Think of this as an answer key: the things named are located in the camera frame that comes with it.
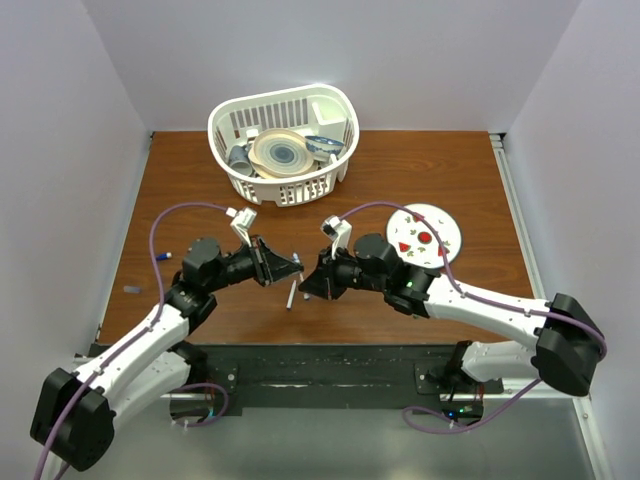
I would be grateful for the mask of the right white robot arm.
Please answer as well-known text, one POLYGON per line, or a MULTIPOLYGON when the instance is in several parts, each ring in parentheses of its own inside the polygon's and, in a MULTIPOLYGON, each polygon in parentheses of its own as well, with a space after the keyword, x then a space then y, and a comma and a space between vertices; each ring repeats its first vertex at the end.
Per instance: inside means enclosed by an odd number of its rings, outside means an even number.
POLYGON ((458 346, 445 379, 459 393, 511 377, 539 379, 561 393, 584 397, 606 354, 602 332, 574 297, 526 299, 456 283, 402 260, 379 234, 359 238, 352 251, 323 249, 300 289, 327 300, 348 289, 378 292, 402 314, 454 320, 503 336, 498 343, 458 346))

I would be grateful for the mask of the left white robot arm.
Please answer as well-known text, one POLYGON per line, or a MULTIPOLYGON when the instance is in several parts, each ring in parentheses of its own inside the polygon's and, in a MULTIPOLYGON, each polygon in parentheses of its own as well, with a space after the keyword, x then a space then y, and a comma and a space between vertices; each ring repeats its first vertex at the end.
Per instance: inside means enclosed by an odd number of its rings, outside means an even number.
POLYGON ((34 476, 40 478, 54 454, 79 471, 106 452, 117 423, 153 395, 181 388, 200 390, 207 368, 173 348, 193 333, 217 306, 215 292, 247 280, 269 286, 303 271, 252 235, 233 253, 210 237, 195 240, 171 287, 147 317, 87 364, 57 368, 44 380, 30 428, 41 444, 34 476))

